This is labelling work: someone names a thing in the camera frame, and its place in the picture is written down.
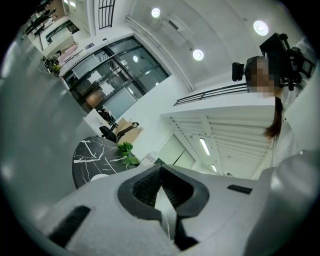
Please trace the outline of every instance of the handrail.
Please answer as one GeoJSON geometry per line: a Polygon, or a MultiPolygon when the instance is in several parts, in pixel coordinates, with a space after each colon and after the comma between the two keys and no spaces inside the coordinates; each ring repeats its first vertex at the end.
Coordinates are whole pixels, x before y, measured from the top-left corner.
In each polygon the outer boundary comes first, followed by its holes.
{"type": "Polygon", "coordinates": [[[217,89],[200,92],[184,98],[180,98],[176,101],[176,103],[173,106],[177,106],[177,105],[181,105],[189,102],[206,100],[215,96],[221,96],[221,95],[227,95],[227,94],[238,94],[238,93],[248,93],[248,88],[246,83],[229,85],[229,86],[225,86],[217,89]]]}

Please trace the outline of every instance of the white ceiling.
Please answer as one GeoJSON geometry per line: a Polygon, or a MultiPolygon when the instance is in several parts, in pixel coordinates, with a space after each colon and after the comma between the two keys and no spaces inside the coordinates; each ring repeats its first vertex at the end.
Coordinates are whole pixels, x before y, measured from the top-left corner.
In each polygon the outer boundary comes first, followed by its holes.
{"type": "Polygon", "coordinates": [[[206,166],[214,164],[221,174],[256,180],[271,163],[272,143],[263,133],[273,115],[273,106],[241,106],[213,108],[197,115],[177,113],[170,119],[206,166]],[[205,139],[210,155],[200,138],[205,139]]]}
{"type": "Polygon", "coordinates": [[[284,7],[271,0],[136,0],[130,17],[164,45],[193,85],[229,72],[232,62],[261,55],[259,45],[275,32],[286,33],[291,45],[303,36],[284,7]],[[161,10],[159,19],[151,16],[155,7],[161,10]],[[161,30],[162,19],[170,15],[176,15],[194,32],[182,46],[175,45],[161,30]],[[256,20],[268,25],[267,36],[254,31],[256,20]],[[195,61],[191,49],[203,50],[204,59],[195,61]]]}

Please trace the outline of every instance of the black railing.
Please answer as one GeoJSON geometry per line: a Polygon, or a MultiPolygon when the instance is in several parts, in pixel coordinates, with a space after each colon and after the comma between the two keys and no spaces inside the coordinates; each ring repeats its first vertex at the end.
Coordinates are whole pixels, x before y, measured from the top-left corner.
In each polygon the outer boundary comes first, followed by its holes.
{"type": "Polygon", "coordinates": [[[116,0],[99,0],[99,29],[112,27],[116,0]]]}
{"type": "Polygon", "coordinates": [[[176,101],[174,106],[181,105],[184,103],[206,100],[215,96],[221,96],[221,95],[227,95],[227,94],[243,94],[247,92],[248,92],[247,84],[239,83],[239,84],[229,85],[229,86],[225,86],[225,87],[221,87],[213,90],[207,90],[204,92],[197,93],[195,95],[180,98],[176,101]]]}

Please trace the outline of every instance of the camera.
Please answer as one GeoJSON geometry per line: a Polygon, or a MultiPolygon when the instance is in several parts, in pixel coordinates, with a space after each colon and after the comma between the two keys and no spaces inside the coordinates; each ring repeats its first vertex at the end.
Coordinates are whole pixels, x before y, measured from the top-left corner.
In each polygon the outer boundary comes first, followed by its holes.
{"type": "MultiPolygon", "coordinates": [[[[307,78],[311,77],[315,64],[307,59],[299,48],[290,48],[287,40],[286,34],[274,33],[260,45],[260,50],[268,60],[269,74],[276,79],[275,86],[288,86],[289,90],[293,91],[294,87],[301,89],[301,74],[307,78]]],[[[235,82],[242,80],[245,69],[243,63],[232,63],[232,80],[235,82]]]]}

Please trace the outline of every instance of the fluorescent light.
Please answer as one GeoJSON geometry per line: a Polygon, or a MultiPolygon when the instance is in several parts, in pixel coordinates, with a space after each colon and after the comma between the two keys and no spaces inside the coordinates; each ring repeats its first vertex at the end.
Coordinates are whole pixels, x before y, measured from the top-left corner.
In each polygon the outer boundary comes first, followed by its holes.
{"type": "Polygon", "coordinates": [[[154,18],[158,18],[158,17],[160,16],[160,13],[161,13],[161,11],[160,11],[159,8],[154,8],[154,9],[152,9],[152,11],[151,11],[151,15],[152,15],[152,17],[154,17],[154,18]]]}
{"type": "Polygon", "coordinates": [[[200,142],[201,142],[201,144],[202,144],[202,146],[203,146],[204,151],[206,152],[206,154],[210,156],[210,152],[209,152],[209,149],[208,149],[208,147],[207,147],[207,144],[206,144],[205,140],[204,140],[203,138],[201,138],[201,139],[200,139],[200,142]]]}
{"type": "Polygon", "coordinates": [[[211,164],[211,166],[212,166],[213,170],[217,173],[216,167],[213,164],[211,164]]]}
{"type": "Polygon", "coordinates": [[[200,49],[196,49],[193,51],[193,58],[196,60],[196,61],[202,61],[202,59],[204,58],[204,52],[200,49]]]}
{"type": "Polygon", "coordinates": [[[256,20],[253,23],[253,28],[254,31],[257,32],[260,36],[265,36],[269,32],[267,24],[261,20],[256,20]]]}

